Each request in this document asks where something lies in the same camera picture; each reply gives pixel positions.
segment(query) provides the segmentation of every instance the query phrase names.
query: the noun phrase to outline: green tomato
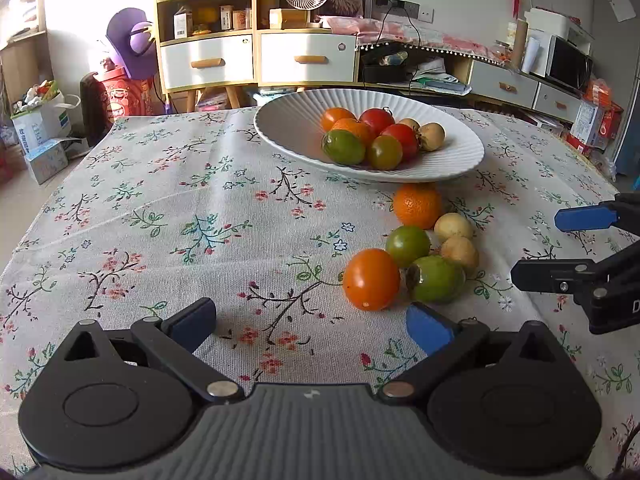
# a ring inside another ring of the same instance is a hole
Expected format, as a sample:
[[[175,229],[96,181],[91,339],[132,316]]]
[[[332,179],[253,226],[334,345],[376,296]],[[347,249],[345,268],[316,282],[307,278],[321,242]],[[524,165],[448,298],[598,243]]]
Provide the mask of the green tomato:
[[[347,130],[330,130],[322,137],[322,150],[337,164],[354,166],[364,160],[364,143]]]
[[[412,300],[422,303],[449,303],[465,285],[462,266],[442,256],[415,260],[406,272],[406,286]]]
[[[388,236],[385,250],[398,267],[408,267],[418,258],[429,255],[431,241],[419,227],[404,225]]]
[[[367,150],[367,160],[376,170],[392,170],[402,160],[402,144],[395,137],[380,135]]]

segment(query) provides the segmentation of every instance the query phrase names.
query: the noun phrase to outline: wooden leg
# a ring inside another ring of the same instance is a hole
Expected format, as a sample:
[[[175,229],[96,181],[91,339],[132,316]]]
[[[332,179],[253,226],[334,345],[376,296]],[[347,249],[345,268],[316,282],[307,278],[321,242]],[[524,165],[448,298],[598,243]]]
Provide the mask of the wooden leg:
[[[226,87],[226,95],[229,96],[229,103],[233,109],[240,107],[240,96],[238,95],[238,88],[235,86]]]
[[[187,113],[196,111],[196,91],[187,91]]]

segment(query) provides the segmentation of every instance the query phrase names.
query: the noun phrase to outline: plate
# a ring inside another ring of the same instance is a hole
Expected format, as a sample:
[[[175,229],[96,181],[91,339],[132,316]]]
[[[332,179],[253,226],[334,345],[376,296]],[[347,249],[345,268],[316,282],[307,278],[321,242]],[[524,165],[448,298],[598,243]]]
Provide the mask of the plate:
[[[388,107],[396,121],[412,118],[419,124],[440,123],[446,137],[436,152],[420,152],[393,171],[335,164],[322,151],[320,118],[327,108],[343,107],[356,117],[369,108]],[[262,106],[255,129],[274,149],[329,173],[378,182],[434,182],[460,176],[482,162],[484,146],[474,131],[433,106],[406,97],[350,88],[324,88],[278,97]]]

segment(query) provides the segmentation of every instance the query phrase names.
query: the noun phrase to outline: orange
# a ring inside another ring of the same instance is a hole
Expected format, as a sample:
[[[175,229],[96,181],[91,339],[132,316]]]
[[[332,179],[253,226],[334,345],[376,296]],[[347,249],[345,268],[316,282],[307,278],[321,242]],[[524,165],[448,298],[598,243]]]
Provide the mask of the orange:
[[[382,310],[400,289],[400,270],[382,249],[365,249],[344,269],[342,290],[360,310]]]
[[[356,119],[340,119],[335,121],[332,130],[347,130],[364,142],[365,146],[369,146],[377,137],[368,124],[361,123]]]
[[[442,216],[442,199],[433,184],[402,184],[394,196],[394,212],[404,225],[431,229]]]
[[[356,116],[353,115],[346,108],[327,108],[320,117],[320,126],[326,132],[334,129],[334,124],[336,121],[340,119],[355,119]]]

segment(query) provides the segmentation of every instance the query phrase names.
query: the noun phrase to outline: floral tablecloth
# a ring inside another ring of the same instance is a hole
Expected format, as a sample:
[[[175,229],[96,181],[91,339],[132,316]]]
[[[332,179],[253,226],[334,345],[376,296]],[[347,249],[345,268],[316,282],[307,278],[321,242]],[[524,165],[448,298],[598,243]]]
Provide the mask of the floral tablecloth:
[[[615,228],[564,234],[559,208],[615,189],[562,141],[519,120],[446,111],[482,139],[477,170],[440,184],[476,228],[481,265],[442,311],[518,330],[543,319],[601,403],[590,467],[605,475],[640,412],[640,328],[588,332],[571,298],[522,293],[521,257],[599,260],[633,238]],[[425,355],[404,306],[361,312],[340,286],[350,256],[383,247],[399,225],[395,186],[325,174],[275,153],[254,108],[118,120],[44,205],[0,278],[0,466],[31,466],[20,401],[68,330],[84,318],[127,328],[203,296],[218,327],[196,355],[249,391],[257,381],[379,387]],[[626,463],[637,465],[631,449]]]

